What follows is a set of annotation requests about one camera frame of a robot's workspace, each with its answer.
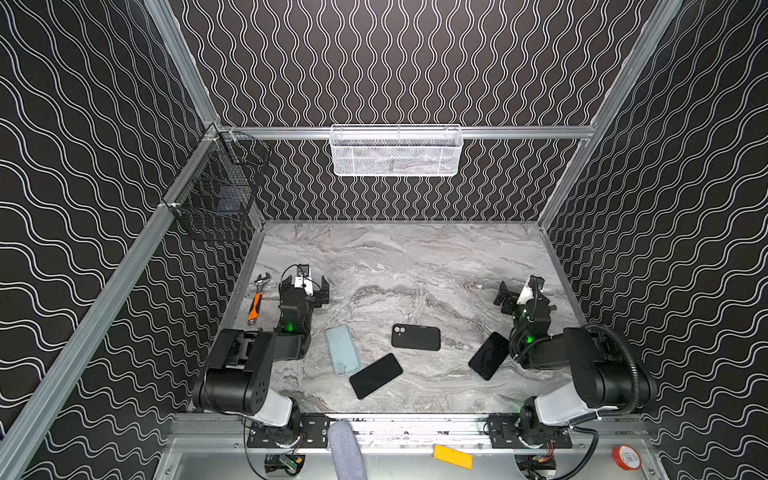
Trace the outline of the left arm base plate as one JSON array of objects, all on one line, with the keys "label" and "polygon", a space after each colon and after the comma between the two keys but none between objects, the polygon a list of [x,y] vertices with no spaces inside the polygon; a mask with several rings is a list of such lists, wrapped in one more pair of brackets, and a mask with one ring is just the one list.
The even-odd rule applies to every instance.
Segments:
[{"label": "left arm base plate", "polygon": [[256,423],[248,427],[246,445],[251,449],[325,449],[330,425],[330,418],[322,414],[301,414],[283,427]]}]

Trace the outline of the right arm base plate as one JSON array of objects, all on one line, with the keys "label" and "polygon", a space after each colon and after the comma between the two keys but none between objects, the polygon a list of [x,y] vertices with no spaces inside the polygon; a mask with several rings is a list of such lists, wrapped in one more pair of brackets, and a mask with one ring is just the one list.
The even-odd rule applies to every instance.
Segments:
[{"label": "right arm base plate", "polygon": [[527,425],[518,414],[490,415],[483,426],[493,449],[570,449],[566,428]]}]

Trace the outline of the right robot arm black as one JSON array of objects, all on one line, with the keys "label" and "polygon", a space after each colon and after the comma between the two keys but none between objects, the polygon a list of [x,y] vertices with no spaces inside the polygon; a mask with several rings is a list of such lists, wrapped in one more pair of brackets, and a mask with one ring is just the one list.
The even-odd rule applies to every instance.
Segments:
[{"label": "right robot arm black", "polygon": [[525,370],[570,370],[571,380],[525,400],[511,427],[528,447],[555,445],[564,432],[604,417],[634,414],[656,399],[658,384],[629,341],[603,324],[551,334],[556,310],[532,275],[518,289],[499,285],[494,304],[512,318],[508,356]]}]

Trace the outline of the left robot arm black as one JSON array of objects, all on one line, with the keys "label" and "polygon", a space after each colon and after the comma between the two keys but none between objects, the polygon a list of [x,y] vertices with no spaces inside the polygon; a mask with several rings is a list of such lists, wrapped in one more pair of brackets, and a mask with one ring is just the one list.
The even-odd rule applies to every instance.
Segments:
[{"label": "left robot arm black", "polygon": [[192,394],[197,410],[240,419],[246,432],[259,433],[278,446],[293,446],[301,437],[297,402],[270,386],[276,362],[303,359],[312,339],[314,311],[329,303],[326,279],[315,281],[308,264],[278,284],[279,319],[273,330],[224,329]]}]

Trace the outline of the blue phone black screen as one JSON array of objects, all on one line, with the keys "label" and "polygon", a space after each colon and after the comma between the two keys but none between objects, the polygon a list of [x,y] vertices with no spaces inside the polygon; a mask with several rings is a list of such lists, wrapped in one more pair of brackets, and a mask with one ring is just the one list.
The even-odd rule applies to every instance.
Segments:
[{"label": "blue phone black screen", "polygon": [[468,361],[468,366],[482,379],[490,381],[508,355],[508,339],[493,332]]}]

